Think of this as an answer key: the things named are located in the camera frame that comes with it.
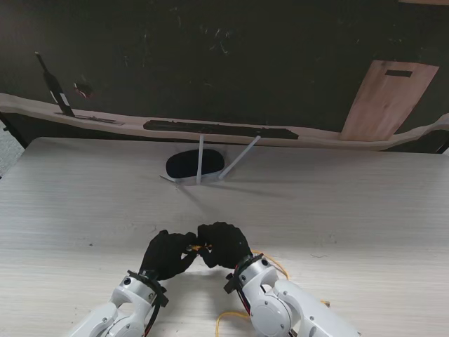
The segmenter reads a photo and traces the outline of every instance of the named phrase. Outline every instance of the light wood panel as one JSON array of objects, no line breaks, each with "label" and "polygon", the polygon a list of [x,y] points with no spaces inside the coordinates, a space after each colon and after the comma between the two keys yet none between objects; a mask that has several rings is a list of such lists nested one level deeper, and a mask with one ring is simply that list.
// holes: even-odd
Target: light wood panel
[{"label": "light wood panel", "polygon": [[388,140],[406,120],[438,67],[374,60],[344,124],[340,139]]},{"label": "light wood panel", "polygon": [[[0,336],[61,336],[138,269],[159,230],[217,220],[364,337],[447,334],[447,157],[256,146],[224,182],[160,179],[170,155],[196,146],[33,142],[0,180]],[[244,148],[212,147],[229,161]],[[222,311],[242,309],[222,289],[227,273],[198,259],[165,282],[170,302],[151,336],[214,336]],[[255,336],[233,317],[220,332]]]}]

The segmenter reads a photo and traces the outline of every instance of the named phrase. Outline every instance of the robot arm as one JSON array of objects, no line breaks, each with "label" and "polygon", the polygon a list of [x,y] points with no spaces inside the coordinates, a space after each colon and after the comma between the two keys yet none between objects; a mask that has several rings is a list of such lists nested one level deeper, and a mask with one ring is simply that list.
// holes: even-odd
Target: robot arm
[{"label": "robot arm", "polygon": [[[128,271],[112,293],[108,303],[94,309],[65,337],[143,337],[156,319],[159,307],[168,302],[157,281]],[[133,312],[120,310],[124,303],[133,304]],[[145,328],[145,319],[152,311],[152,318]]]},{"label": "robot arm", "polygon": [[260,336],[359,337],[330,308],[288,280],[262,255],[250,257],[228,276],[224,288],[236,290]]}]

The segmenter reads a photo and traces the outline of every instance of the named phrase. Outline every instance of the wooden table surface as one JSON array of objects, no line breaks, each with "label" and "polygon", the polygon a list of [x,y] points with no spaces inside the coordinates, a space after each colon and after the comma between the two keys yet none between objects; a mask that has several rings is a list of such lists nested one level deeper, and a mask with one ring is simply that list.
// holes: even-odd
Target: wooden table surface
[{"label": "wooden table surface", "polygon": [[[165,161],[195,144],[35,140],[0,180],[0,337],[61,336],[137,270],[159,230],[239,226],[253,249],[329,300],[364,336],[449,331],[449,160],[255,147],[220,183],[176,186]],[[228,160],[237,145],[208,145]],[[242,310],[227,270],[199,258],[165,286],[153,336],[214,336]],[[254,336],[224,319],[221,336]]]}]

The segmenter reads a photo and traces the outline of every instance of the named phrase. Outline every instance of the white stick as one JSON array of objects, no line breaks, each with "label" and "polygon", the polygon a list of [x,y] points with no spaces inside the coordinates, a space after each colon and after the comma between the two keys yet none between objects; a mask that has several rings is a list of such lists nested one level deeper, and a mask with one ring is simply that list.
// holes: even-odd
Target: white stick
[{"label": "white stick", "polygon": [[257,136],[256,138],[254,138],[254,140],[241,152],[241,154],[239,154],[239,156],[237,158],[235,158],[235,160],[223,171],[221,172],[221,174],[218,176],[218,179],[222,180],[225,175],[227,175],[229,173],[229,171],[236,166],[236,164],[240,161],[240,159],[242,159],[242,157],[250,150],[250,148],[253,147],[253,145],[260,139],[260,136]]},{"label": "white stick", "polygon": [[203,166],[203,143],[204,135],[199,136],[198,170],[196,171],[196,184],[201,184],[201,169]]}]

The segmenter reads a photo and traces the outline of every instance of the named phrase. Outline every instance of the dark wall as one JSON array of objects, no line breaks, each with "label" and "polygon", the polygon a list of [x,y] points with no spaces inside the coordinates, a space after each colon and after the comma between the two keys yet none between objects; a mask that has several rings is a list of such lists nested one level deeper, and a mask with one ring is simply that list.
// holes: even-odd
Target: dark wall
[{"label": "dark wall", "polygon": [[73,108],[341,131],[372,60],[440,66],[400,133],[449,111],[448,37],[394,0],[3,0],[0,92],[53,102],[39,51]]}]

